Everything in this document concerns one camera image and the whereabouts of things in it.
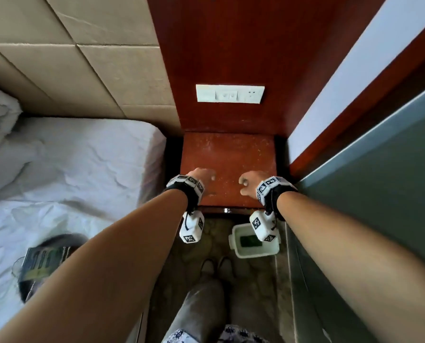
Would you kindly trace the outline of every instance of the hand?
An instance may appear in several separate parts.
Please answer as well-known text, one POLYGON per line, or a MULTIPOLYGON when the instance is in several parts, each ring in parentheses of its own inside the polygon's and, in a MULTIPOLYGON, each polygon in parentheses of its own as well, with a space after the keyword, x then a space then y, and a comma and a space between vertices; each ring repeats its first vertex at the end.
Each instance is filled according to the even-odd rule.
POLYGON ((243 173, 238 180, 239 184, 243 184, 245 186, 240 191, 241 195, 250 196, 257 199, 257 196, 255 195, 257 191, 257 185, 269 177, 271 176, 263 171, 249 171, 243 173))
POLYGON ((216 171, 210 168, 195 168, 193 171, 187 173, 188 176, 194 177, 195 179, 199 179, 202 181, 205 191, 203 195, 208 194, 208 186, 211 181, 216 180, 216 171))

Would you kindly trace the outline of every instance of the white bed sheet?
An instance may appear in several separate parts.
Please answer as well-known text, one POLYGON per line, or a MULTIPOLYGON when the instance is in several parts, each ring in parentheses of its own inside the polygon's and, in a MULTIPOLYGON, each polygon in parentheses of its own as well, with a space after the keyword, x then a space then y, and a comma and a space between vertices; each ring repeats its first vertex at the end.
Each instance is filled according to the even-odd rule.
POLYGON ((42 145, 0 191, 0 328, 22 307, 14 262, 51 236, 91 238, 155 196, 166 141, 130 120, 27 118, 13 132, 42 145))

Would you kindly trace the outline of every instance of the shoe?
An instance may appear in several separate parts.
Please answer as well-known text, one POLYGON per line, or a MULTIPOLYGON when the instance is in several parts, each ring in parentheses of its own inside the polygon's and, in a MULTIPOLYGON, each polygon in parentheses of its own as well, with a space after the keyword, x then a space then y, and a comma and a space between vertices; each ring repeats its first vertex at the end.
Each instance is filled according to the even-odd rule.
POLYGON ((219 279, 226 282, 235 282, 236 277, 233 270, 233 263, 229 257, 222 257, 222 259, 220 259, 219 266, 217 268, 217 276, 219 279))
POLYGON ((200 270, 200 276, 213 277, 216 274, 216 262, 213 259, 205 259, 200 270))

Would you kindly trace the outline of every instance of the light switch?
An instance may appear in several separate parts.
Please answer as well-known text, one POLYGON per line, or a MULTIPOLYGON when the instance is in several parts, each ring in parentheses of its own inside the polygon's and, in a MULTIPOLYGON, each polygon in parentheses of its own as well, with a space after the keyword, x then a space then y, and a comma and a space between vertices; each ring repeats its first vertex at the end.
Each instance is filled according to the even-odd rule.
POLYGON ((264 86, 224 86, 197 84, 198 102, 260 103, 264 86))

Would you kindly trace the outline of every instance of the gray wall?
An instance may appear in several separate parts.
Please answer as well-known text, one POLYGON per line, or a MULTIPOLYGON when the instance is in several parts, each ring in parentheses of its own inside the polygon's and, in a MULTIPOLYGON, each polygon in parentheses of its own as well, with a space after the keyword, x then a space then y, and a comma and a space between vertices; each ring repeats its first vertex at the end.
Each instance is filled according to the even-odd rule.
MULTIPOLYGON (((425 261, 425 92, 301 181, 299 188, 368 224, 425 261)), ((310 293, 310 299, 294 298, 298 306, 311 302, 333 342, 375 342, 297 245, 297 259, 310 293)), ((301 342, 314 341, 309 331, 304 330, 304 334, 306 339, 301 342)))

